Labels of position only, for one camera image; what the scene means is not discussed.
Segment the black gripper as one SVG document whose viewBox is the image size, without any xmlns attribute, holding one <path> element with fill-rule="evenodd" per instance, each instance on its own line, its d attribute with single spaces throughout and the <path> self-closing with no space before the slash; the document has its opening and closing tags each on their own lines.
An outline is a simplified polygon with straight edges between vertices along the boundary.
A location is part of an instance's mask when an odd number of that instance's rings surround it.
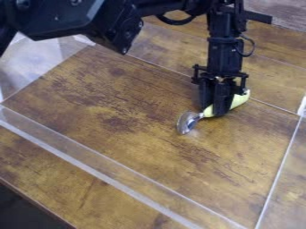
<svg viewBox="0 0 306 229">
<path fill-rule="evenodd" d="M 248 56 L 240 38 L 208 38 L 207 65 L 192 66 L 191 82 L 198 85 L 200 108 L 212 104 L 215 116 L 228 113 L 235 90 L 246 89 L 248 75 L 242 67 L 243 58 Z"/>
</svg>

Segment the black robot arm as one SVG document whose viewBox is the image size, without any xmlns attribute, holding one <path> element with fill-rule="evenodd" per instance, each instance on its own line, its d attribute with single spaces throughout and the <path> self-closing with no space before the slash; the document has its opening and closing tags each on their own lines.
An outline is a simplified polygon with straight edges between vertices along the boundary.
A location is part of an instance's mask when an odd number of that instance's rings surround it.
<svg viewBox="0 0 306 229">
<path fill-rule="evenodd" d="M 33 40 L 81 34 L 124 54 L 143 18 L 183 25 L 200 15 L 208 23 L 208 61 L 195 65 L 200 106 L 222 116 L 250 96 L 242 72 L 243 0 L 0 0 L 0 56 L 17 33 Z"/>
</svg>

